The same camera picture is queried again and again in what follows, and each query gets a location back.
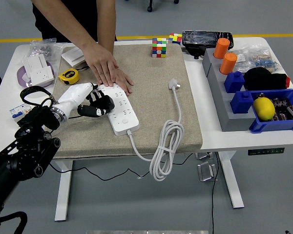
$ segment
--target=tape measure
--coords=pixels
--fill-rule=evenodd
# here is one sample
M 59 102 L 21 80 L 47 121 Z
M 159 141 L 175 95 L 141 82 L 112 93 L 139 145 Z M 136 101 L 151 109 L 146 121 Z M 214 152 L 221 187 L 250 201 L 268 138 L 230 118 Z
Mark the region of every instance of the tape measure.
M 78 71 L 74 68 L 70 68 L 66 70 L 58 77 L 64 84 L 68 84 L 68 85 L 75 84 L 80 79 L 80 75 Z

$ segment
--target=rubik's cube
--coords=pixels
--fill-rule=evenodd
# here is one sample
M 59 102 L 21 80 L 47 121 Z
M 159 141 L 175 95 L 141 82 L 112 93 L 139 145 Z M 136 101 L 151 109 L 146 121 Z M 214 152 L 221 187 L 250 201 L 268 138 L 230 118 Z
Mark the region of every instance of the rubik's cube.
M 153 38 L 152 58 L 166 58 L 166 38 Z
M 176 44 L 179 44 L 181 43 L 181 38 L 182 38 L 182 35 L 181 34 L 178 34 L 178 33 L 171 33 L 169 35 L 169 38 L 168 38 L 168 41 L 170 43 L 176 43 Z

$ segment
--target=lemon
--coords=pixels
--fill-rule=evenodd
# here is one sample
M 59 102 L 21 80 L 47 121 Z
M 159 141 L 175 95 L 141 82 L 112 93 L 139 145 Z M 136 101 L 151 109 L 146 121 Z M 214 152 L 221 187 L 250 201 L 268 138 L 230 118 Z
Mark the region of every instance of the lemon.
M 259 97 L 253 103 L 255 112 L 263 121 L 267 121 L 272 119 L 275 113 L 273 102 L 266 97 Z

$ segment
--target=power plug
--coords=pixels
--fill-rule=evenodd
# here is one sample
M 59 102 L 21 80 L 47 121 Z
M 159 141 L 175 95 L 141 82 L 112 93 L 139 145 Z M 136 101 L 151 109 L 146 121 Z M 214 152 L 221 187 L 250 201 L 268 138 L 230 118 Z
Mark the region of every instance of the power plug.
M 115 107 L 107 116 L 115 135 L 125 135 L 127 130 L 137 131 L 139 129 L 139 120 L 122 88 L 117 84 L 114 84 L 113 87 L 105 87 L 102 84 L 99 87 L 105 95 L 109 95 L 114 101 Z
M 171 79 L 168 83 L 168 88 L 172 89 L 173 87 L 175 87 L 175 89 L 179 89 L 180 85 L 178 84 L 178 81 L 176 79 Z

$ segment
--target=blue container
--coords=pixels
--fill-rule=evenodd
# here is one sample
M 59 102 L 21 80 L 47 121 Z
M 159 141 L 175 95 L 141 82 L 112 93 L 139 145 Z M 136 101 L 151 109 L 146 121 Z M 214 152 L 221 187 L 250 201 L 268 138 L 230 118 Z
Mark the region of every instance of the blue container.
M 274 98 L 288 98 L 290 103 L 293 105 L 293 89 L 281 89 L 281 90 L 262 90 L 262 91 L 250 91 L 253 99 L 255 100 L 257 95 L 264 93 L 269 99 Z M 282 120 L 282 121 L 260 121 L 254 110 L 256 119 L 250 126 L 251 133 L 261 133 L 267 131 L 278 131 L 278 130 L 293 130 L 293 120 Z

